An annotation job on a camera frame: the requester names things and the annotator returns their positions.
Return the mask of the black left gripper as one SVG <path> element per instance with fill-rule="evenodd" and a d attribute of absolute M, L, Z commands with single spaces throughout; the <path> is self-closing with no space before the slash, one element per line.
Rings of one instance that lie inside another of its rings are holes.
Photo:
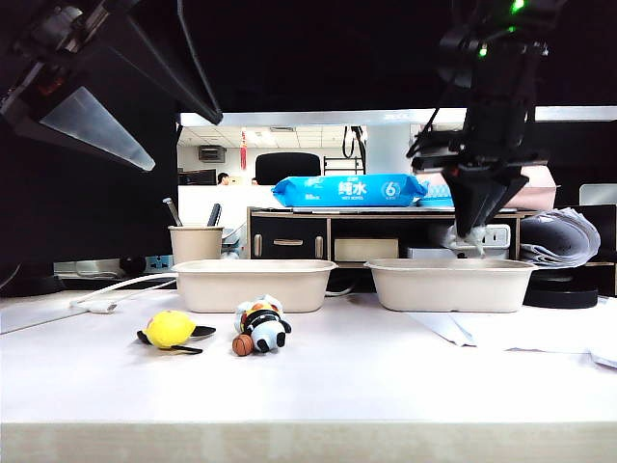
<path fill-rule="evenodd" d="M 86 84 L 102 30 L 120 19 L 122 57 L 184 110 L 220 123 L 184 1 L 3 1 L 2 123 L 21 136 L 151 171 L 154 159 Z"/>

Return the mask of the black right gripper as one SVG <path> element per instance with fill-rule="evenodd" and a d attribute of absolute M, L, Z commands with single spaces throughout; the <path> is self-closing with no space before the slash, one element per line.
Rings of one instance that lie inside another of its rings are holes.
<path fill-rule="evenodd" d="M 456 152 L 443 167 L 460 237 L 484 227 L 529 182 L 522 172 L 541 155 L 524 144 L 535 123 L 535 91 L 473 89 Z"/>

